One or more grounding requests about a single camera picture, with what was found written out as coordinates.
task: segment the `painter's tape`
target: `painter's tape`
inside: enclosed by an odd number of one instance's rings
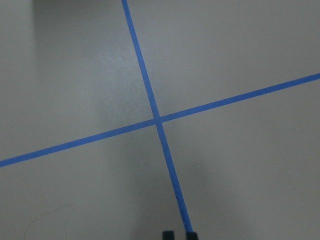
[[[276,92],[279,90],[283,90],[283,89],[288,89],[297,85],[301,85],[301,84],[306,84],[312,81],[316,81],[320,79],[320,73],[318,74],[314,74],[314,75],[310,75],[310,76],[306,76],[306,77],[302,77],[302,78],[298,78],[296,80],[292,80],[292,81],[287,81],[284,83],[280,83],[277,85],[273,85],[273,86],[268,86],[259,90],[255,90],[255,91],[251,91],[251,92],[247,92],[244,94],[240,94],[237,96],[232,96],[226,99],[222,99],[219,101],[214,101],[214,102],[210,102],[207,103],[205,105],[201,105],[201,106],[196,106],[193,108],[189,108],[183,111],[178,111],[172,114],[168,114],[165,116],[160,117],[160,121],[163,122],[167,122],[167,121],[171,121],[174,119],[179,119],[188,115],[192,115],[192,114],[197,114],[203,111],[207,111],[210,109],[215,109],[224,105],[229,105],[229,104],[233,104],[236,102],[240,102],[246,99],[251,99],[251,98],[255,98],[264,94],[269,94],[272,92]]]
[[[146,68],[146,64],[141,52],[141,48],[139,45],[139,41],[138,41],[138,37],[136,34],[136,30],[135,30],[135,26],[134,23],[132,21],[131,18],[131,14],[130,14],[130,10],[129,10],[129,6],[127,3],[127,0],[122,0],[122,5],[123,5],[123,10],[124,10],[124,14],[125,14],[125,18],[126,18],[126,22],[128,24],[129,27],[129,31],[130,31],[130,35],[131,35],[131,39],[132,39],[132,43],[134,46],[134,50],[135,50],[135,54],[139,63],[139,67],[141,70],[141,74],[142,74],[142,78],[143,78],[143,82],[144,82],[144,86],[145,86],[145,90],[146,93],[148,95],[148,99],[149,99],[149,103],[150,103],[150,107],[152,110],[152,114],[154,119],[157,121],[156,124],[156,128],[158,131],[158,135],[162,144],[162,149],[163,149],[163,154],[164,154],[164,158],[165,158],[165,162],[169,171],[169,175],[170,175],[170,179],[171,179],[171,183],[173,186],[173,190],[174,190],[174,194],[178,203],[178,207],[180,210],[180,214],[182,217],[182,221],[183,221],[183,225],[185,228],[186,232],[193,232],[192,229],[192,225],[191,225],[191,221],[189,218],[189,214],[187,211],[187,207],[186,207],[186,203],[184,200],[184,196],[182,194],[181,188],[180,188],[180,184],[178,181],[178,176],[177,176],[177,172],[174,166],[174,162],[172,160],[171,157],[171,153],[170,153],[170,149],[169,149],[169,145],[168,145],[168,141],[166,138],[166,134],[164,131],[164,128],[162,126],[161,122],[158,122],[160,120],[160,114],[159,114],[159,110],[157,107],[157,103],[156,103],[156,99],[155,99],[155,95],[149,80],[149,76],[148,76],[148,72],[147,72],[147,68]]]
[[[99,133],[99,134],[96,134],[96,135],[92,135],[92,136],[88,136],[88,137],[85,137],[85,138],[81,138],[81,139],[78,139],[78,140],[69,141],[69,142],[66,142],[66,143],[63,143],[63,144],[60,144],[60,145],[51,146],[51,147],[48,147],[48,148],[45,148],[45,149],[41,149],[41,150],[38,150],[38,151],[33,151],[33,152],[30,152],[30,153],[27,153],[27,154],[23,154],[23,155],[20,155],[20,156],[15,156],[15,157],[8,158],[6,160],[0,161],[0,168],[8,166],[8,165],[11,165],[11,164],[17,164],[17,163],[20,163],[20,162],[23,162],[23,161],[26,161],[26,160],[35,159],[35,158],[38,158],[38,157],[41,157],[41,156],[45,156],[45,155],[48,155],[48,154],[53,154],[53,153],[60,152],[60,151],[63,151],[63,150],[71,149],[71,148],[78,147],[78,146],[81,146],[81,145],[85,145],[85,144],[88,144],[88,143],[96,142],[96,141],[99,141],[99,140],[102,140],[102,139],[106,139],[106,138],[110,138],[110,137],[113,137],[113,136],[117,136],[117,135],[120,135],[120,134],[132,132],[132,131],[135,131],[135,130],[138,130],[138,129],[143,129],[143,128],[146,128],[148,126],[152,126],[152,125],[155,125],[155,124],[156,124],[155,120],[151,119],[151,120],[139,122],[139,123],[136,123],[136,124],[132,124],[132,125],[129,125],[129,126],[117,128],[117,129],[114,129],[114,130],[111,130],[111,131],[106,131],[106,132]]]

